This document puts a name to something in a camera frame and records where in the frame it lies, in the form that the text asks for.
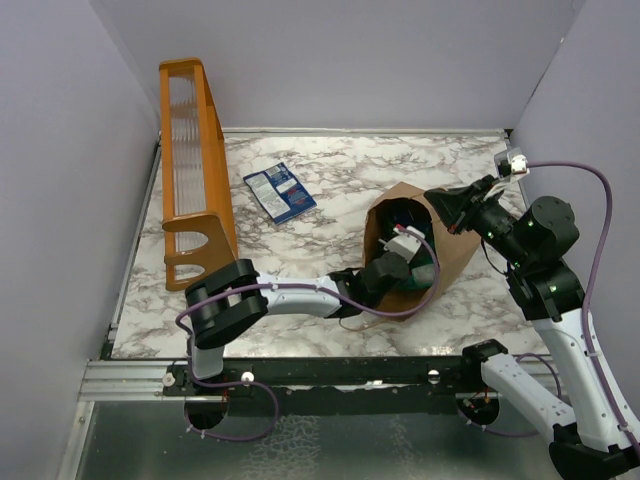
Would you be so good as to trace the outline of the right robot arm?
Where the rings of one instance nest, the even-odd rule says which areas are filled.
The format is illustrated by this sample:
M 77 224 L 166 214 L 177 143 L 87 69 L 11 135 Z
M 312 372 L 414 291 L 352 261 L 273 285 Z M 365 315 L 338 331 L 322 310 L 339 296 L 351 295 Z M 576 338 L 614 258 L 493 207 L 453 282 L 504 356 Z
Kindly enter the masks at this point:
M 586 294 L 563 260 L 579 237 L 573 210 L 543 196 L 516 218 L 500 205 L 498 184 L 486 176 L 424 197 L 450 233 L 473 231 L 506 260 L 509 293 L 543 340 L 568 399 L 552 395 L 495 340 L 464 348 L 459 378 L 469 390 L 488 386 L 506 398 L 544 438 L 562 478 L 613 479 L 639 465 L 639 421 L 616 416 L 627 404 L 598 350 Z

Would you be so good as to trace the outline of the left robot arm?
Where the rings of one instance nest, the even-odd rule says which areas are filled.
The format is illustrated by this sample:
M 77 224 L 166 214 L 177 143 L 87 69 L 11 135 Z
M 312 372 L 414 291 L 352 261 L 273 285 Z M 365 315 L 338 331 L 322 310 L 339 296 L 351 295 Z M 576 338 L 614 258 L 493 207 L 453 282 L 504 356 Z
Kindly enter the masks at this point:
M 226 345 L 263 317 L 357 316 L 377 308 L 409 274 L 408 262 L 397 253 L 385 253 L 361 269 L 307 280 L 262 274 L 248 259 L 234 261 L 185 290 L 192 329 L 186 382 L 199 394 L 214 392 L 220 385 Z

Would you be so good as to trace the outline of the dark blue snack packet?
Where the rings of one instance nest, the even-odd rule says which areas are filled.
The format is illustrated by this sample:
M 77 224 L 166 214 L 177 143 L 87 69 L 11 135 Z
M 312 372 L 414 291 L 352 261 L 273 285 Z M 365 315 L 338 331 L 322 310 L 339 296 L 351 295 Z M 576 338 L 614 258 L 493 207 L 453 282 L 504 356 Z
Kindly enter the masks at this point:
M 243 178 L 271 220 L 280 225 L 317 206 L 308 190 L 282 162 Z

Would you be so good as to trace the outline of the brown paper bag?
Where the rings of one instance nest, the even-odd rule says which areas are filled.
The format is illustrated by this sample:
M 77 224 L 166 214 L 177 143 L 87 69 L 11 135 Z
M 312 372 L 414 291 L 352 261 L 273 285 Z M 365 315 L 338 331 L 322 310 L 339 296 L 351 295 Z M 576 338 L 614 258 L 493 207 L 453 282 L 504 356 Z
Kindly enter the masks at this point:
M 382 322 L 402 322 L 437 300 L 462 274 L 480 245 L 471 232 L 454 235 L 438 218 L 421 190 L 400 182 L 370 205 L 364 226 L 363 266 L 346 286 L 355 301 L 374 311 Z M 422 247 L 412 261 L 432 261 L 435 280 L 428 289 L 401 291 L 398 285 L 410 275 L 409 264 L 400 255 L 385 252 L 380 240 L 388 241 L 393 228 L 413 226 L 425 234 Z

